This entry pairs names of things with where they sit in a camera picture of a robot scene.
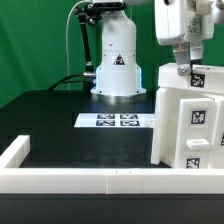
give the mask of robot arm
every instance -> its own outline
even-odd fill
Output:
[[[107,102],[132,102],[145,98],[141,85],[141,68],[136,63],[136,27],[124,10],[126,5],[139,5],[150,0],[90,0],[77,9],[82,28],[85,53],[88,53],[86,23],[95,26],[102,20],[102,62],[96,69],[96,85],[91,89],[94,99]],[[86,54],[86,70],[90,53]]]
[[[217,0],[156,0],[156,35],[160,45],[173,45],[179,75],[190,75],[200,64],[203,40],[211,39],[214,23],[224,22],[223,2]]]

